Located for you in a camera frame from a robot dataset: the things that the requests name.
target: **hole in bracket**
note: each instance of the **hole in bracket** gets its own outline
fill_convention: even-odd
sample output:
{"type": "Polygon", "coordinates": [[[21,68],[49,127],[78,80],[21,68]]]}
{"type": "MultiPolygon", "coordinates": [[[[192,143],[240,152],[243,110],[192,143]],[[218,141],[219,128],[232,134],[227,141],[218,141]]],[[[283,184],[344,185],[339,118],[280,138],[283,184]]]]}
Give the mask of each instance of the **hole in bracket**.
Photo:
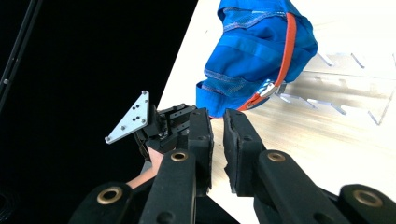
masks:
{"type": "Polygon", "coordinates": [[[271,161],[284,161],[286,159],[284,155],[277,152],[268,153],[267,156],[271,161]]]}
{"type": "Polygon", "coordinates": [[[184,161],[189,157],[188,154],[184,153],[184,152],[175,152],[171,155],[171,159],[173,161],[184,161]]]}
{"type": "Polygon", "coordinates": [[[368,190],[355,189],[353,196],[358,202],[371,207],[381,207],[383,205],[382,200],[374,193],[368,190]]]}
{"type": "Polygon", "coordinates": [[[157,216],[157,223],[159,224],[170,224],[174,222],[174,215],[168,211],[161,212],[157,216]]]}
{"type": "Polygon", "coordinates": [[[319,223],[319,224],[332,224],[334,221],[332,220],[331,217],[327,216],[326,214],[323,213],[315,213],[314,214],[314,220],[319,223]]]}
{"type": "Polygon", "coordinates": [[[120,187],[110,187],[102,190],[96,200],[100,204],[111,204],[118,201],[122,196],[122,189],[120,187]]]}
{"type": "Polygon", "coordinates": [[[244,140],[245,141],[252,141],[253,140],[253,138],[251,137],[251,136],[244,136],[244,140]]]}

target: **black background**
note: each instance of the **black background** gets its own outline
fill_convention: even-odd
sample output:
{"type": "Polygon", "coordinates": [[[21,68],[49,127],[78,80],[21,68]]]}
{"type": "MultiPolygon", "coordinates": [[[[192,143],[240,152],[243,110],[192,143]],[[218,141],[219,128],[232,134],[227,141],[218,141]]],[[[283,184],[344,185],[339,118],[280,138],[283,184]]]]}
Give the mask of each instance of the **black background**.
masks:
{"type": "MultiPolygon", "coordinates": [[[[44,1],[0,114],[9,223],[66,223],[93,188],[138,175],[132,136],[104,138],[142,90],[158,105],[196,3],[44,1]]],[[[28,1],[0,4],[2,72],[28,1]]]]}

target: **blue fabric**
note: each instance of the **blue fabric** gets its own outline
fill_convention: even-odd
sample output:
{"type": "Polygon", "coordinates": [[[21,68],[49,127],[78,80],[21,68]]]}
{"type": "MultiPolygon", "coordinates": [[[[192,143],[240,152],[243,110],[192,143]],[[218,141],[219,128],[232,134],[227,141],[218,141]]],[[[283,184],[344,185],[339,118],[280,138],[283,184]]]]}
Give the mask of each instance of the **blue fabric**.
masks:
{"type": "Polygon", "coordinates": [[[198,108],[205,107],[209,116],[220,118],[226,108],[239,108],[255,92],[276,81],[285,47],[286,12],[294,14],[297,23],[294,52],[284,80],[289,83],[317,53],[310,21],[288,0],[220,2],[223,35],[205,65],[207,79],[196,85],[198,108]]]}

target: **metal mounting bracket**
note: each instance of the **metal mounting bracket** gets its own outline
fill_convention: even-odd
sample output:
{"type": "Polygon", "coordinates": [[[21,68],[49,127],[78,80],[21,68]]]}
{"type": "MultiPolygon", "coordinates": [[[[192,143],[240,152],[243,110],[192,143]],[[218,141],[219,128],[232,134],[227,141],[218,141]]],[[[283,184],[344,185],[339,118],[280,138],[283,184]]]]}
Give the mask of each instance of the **metal mounting bracket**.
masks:
{"type": "Polygon", "coordinates": [[[121,119],[119,124],[114,128],[113,132],[107,137],[105,141],[112,144],[128,134],[134,133],[137,130],[146,127],[149,124],[149,92],[142,91],[142,94],[137,99],[132,107],[128,110],[125,116],[121,119]]]}

